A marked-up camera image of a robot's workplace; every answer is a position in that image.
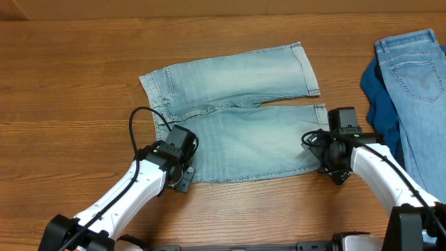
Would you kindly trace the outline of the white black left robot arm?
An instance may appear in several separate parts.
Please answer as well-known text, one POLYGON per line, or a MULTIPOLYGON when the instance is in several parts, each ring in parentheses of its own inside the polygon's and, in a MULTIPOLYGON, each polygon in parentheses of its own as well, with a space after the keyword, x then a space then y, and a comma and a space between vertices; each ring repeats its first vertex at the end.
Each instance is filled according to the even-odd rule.
POLYGON ((121 233, 139 210, 166 189, 186 193, 194 170, 190 158, 197 141, 158 141, 139 149, 126 174, 97 202, 73 218, 56 215, 38 249, 115 250, 121 233))

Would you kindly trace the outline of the light blue denim shorts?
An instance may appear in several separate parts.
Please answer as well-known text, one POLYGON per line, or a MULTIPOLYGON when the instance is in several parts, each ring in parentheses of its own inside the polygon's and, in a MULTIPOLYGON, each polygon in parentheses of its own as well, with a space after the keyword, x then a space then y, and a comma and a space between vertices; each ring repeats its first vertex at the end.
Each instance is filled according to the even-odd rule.
POLYGON ((321 93, 300 43, 174 64, 139 80, 158 139, 174 126, 199 138, 197 183, 281 178, 320 166, 301 138, 328 128, 325 105, 279 104, 321 93))

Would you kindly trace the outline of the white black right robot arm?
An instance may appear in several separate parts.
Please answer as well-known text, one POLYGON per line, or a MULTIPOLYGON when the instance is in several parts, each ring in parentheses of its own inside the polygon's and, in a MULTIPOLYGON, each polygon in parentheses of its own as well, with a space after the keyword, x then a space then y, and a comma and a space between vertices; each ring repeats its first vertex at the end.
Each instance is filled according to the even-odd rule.
POLYGON ((416 184, 386 145, 364 142, 370 138, 319 129, 306 132, 301 140, 320 161, 319 174, 336 185, 351 174, 367 183, 389 216, 384 237, 351 231, 334 234, 331 241, 299 244, 298 249, 444 250, 445 205, 416 184))

